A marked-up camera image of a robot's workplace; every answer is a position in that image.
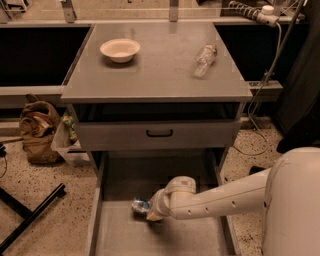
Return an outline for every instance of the black cable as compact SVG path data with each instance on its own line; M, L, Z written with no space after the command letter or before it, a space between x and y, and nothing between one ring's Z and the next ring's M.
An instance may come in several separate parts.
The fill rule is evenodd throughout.
M259 155L262 155L264 154L267 150L268 150L268 140L267 138L263 135L262 131L260 130L259 126L256 124L256 122L254 121L253 119L253 115L254 115L254 112L256 110L256 105L254 106L253 110L251 110L251 107L253 105L253 103L255 102L255 99L257 98L258 94L261 92L261 90L263 89L264 86L267 85L268 83L268 79L270 78L270 75L271 73L273 72L273 69L274 69L274 66L278 60L278 57L280 55L280 45L281 45L281 37L282 37L282 29L281 29L281 26L280 24L277 22L277 26L278 26L278 29L279 29L279 35L278 35L278 43L277 43L277 50L276 50L276 54L275 54L275 58L273 60L273 63L272 63L272 67L269 69L267 75L262 78L261 82L260 82L260 88L259 90L256 92L256 94L253 96L253 98L251 99L250 103L249 103L249 107L248 107L248 117L249 117L249 120L251 121L251 123L254 125L255 127L255 133L258 134L260 137L263 138L264 142L265 142L265 148L263 150L261 150L260 152L258 153L254 153L254 154L250 154L250 153L246 153L244 152L243 150L239 149L236 145L233 145L233 148L235 150L237 150L239 153L243 154L243 155L246 155L246 156L259 156Z
M4 177L4 175L6 174L7 170L8 170L8 162L7 162L7 158L6 156L3 157L4 162L5 162L5 166L4 166L4 172L3 174L0 176L0 179Z

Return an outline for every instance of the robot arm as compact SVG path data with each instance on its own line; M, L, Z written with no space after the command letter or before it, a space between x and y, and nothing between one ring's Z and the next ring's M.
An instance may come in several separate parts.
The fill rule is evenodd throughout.
M146 213L157 221L263 210L263 255L318 255L319 198L320 148L310 147L289 151L271 169L199 194L192 178L177 177L154 195Z
M153 196L147 219L195 219L262 210L269 172L267 169L199 194L192 178L176 177Z

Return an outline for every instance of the drawer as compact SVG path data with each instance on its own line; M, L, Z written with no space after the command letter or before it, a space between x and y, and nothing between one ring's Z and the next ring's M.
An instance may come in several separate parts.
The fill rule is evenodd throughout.
M240 121L78 123L83 150L229 147Z
M197 193L217 186L209 154L183 156L102 158L92 215L88 226L86 256L109 255L236 255L234 232L222 218L148 223L134 214L134 197L151 198L170 178L193 177Z

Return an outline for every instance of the plastic water bottle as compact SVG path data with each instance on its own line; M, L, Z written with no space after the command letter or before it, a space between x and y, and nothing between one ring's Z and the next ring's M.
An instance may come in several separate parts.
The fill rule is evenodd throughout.
M202 78L215 60L217 53L217 46L214 43L205 45L192 61L192 76Z

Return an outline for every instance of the terrazzo floor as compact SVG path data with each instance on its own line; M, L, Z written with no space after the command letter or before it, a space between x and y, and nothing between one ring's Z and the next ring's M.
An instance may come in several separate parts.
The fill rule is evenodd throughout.
M262 127L266 141L252 129L240 130L235 146L242 153L230 148L222 170L225 182L247 176L252 166L268 168L280 156L276 152L280 133L270 122L264 122ZM5 131L0 129L0 141L16 138L16 134ZM3 255L84 255L96 182L93 168L71 167L67 163L39 167L28 163L21 142L5 144L5 147L8 167L0 179L1 188L31 210L60 183L65 184L66 195L55 199ZM0 176L4 164L0 158ZM0 202L0 216L0 240L3 241L22 219L3 202ZM242 256L260 256L262 213L236 215L232 220Z

